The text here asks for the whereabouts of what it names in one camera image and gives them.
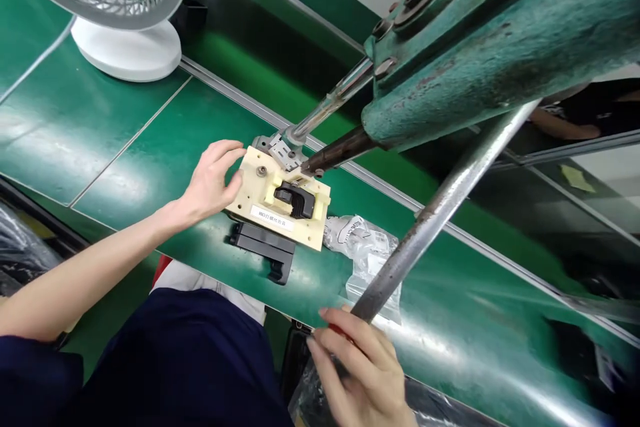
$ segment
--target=left hand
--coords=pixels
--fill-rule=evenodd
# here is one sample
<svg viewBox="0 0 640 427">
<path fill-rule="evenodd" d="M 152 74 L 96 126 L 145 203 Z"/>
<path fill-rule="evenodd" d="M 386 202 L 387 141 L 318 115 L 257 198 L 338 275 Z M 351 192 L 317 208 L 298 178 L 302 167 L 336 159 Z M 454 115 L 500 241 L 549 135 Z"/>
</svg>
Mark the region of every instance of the left hand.
<svg viewBox="0 0 640 427">
<path fill-rule="evenodd" d="M 187 190 L 167 206 L 182 228 L 217 214 L 235 199 L 242 186 L 241 171 L 235 172 L 226 186 L 225 174 L 245 153 L 237 140 L 219 140 L 203 152 Z"/>
</svg>

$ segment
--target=gray wire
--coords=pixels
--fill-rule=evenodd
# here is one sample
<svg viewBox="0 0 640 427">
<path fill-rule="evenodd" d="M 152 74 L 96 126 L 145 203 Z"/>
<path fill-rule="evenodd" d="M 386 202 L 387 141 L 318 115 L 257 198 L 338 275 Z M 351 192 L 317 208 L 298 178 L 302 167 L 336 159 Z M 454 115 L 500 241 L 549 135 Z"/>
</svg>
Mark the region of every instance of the gray wire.
<svg viewBox="0 0 640 427">
<path fill-rule="evenodd" d="M 31 75 L 31 72 L 33 72 L 37 68 L 37 66 L 40 65 L 51 54 L 52 51 L 56 50 L 56 48 L 58 48 L 60 44 L 64 42 L 65 38 L 69 36 L 69 32 L 71 31 L 71 27 L 75 23 L 75 19 L 76 16 L 73 15 L 65 29 L 62 30 L 62 33 L 60 35 L 58 35 L 58 38 L 56 38 L 56 40 L 54 40 L 53 43 L 50 44 L 50 46 L 46 50 L 44 50 L 44 52 L 42 52 L 38 58 L 36 58 L 31 66 L 22 75 L 20 75 L 20 78 L 13 82 L 13 85 L 2 94 L 2 96 L 0 97 L 0 105 L 2 105 L 2 103 L 13 93 L 13 91 L 20 86 L 25 78 Z"/>
</svg>

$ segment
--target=hand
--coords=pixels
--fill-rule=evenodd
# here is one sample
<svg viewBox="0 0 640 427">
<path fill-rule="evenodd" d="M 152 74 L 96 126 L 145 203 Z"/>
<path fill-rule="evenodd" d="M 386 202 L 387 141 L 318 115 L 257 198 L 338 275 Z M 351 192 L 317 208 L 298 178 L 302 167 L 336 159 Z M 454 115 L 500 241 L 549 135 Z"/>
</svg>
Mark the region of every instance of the hand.
<svg viewBox="0 0 640 427">
<path fill-rule="evenodd" d="M 329 328 L 316 329 L 307 341 L 338 425 L 417 427 L 405 401 L 405 375 L 384 333 L 343 310 L 322 309 L 320 316 L 355 343 Z M 330 353 L 351 377 L 340 380 Z"/>
<path fill-rule="evenodd" d="M 212 143 L 200 157 L 185 193 L 167 207 L 180 228 L 188 228 L 229 205 L 242 186 L 241 171 L 225 186 L 227 170 L 247 151 L 237 140 Z"/>
</svg>

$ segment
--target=white fan base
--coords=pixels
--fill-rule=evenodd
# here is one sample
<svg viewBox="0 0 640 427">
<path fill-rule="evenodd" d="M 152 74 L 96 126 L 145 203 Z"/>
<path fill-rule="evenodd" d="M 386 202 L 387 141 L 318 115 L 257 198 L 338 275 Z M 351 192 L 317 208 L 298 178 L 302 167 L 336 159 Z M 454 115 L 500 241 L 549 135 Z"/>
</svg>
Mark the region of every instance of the white fan base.
<svg viewBox="0 0 640 427">
<path fill-rule="evenodd" d="M 178 33 L 166 20 L 148 30 L 127 31 L 78 18 L 71 36 L 90 64 L 121 80 L 163 79 L 177 68 L 182 57 Z"/>
</svg>

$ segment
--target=right hand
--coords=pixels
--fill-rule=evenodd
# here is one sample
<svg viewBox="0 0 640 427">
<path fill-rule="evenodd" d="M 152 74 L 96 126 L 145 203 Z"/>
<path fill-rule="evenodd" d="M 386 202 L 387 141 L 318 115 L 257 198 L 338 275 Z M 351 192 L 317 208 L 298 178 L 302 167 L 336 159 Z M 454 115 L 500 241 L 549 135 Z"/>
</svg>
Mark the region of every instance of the right hand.
<svg viewBox="0 0 640 427">
<path fill-rule="evenodd" d="M 341 427 L 417 427 L 405 400 L 405 375 L 383 332 L 349 312 L 322 309 L 320 316 L 353 339 L 319 328 L 307 340 L 329 407 Z M 340 380 L 330 354 L 351 377 Z"/>
</svg>

